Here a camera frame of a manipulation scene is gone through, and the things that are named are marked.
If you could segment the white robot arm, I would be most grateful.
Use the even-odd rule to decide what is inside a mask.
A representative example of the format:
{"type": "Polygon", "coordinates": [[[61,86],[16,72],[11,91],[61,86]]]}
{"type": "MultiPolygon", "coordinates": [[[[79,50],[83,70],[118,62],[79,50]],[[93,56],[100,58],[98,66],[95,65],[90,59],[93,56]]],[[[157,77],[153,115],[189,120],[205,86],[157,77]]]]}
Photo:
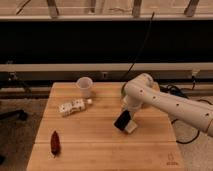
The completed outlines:
{"type": "Polygon", "coordinates": [[[152,105],[213,137],[213,105],[157,91],[152,85],[153,78],[143,73],[128,81],[124,91],[131,100],[152,105]]]}

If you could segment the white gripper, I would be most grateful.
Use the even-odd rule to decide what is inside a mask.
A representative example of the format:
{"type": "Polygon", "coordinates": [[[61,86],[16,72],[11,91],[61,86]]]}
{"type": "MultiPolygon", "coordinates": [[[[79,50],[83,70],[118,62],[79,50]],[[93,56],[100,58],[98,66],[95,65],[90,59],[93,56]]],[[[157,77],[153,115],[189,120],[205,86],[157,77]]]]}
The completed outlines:
{"type": "Polygon", "coordinates": [[[134,114],[140,109],[140,103],[137,101],[129,101],[124,98],[122,103],[122,110],[127,110],[130,113],[130,117],[133,118],[134,114]]]}

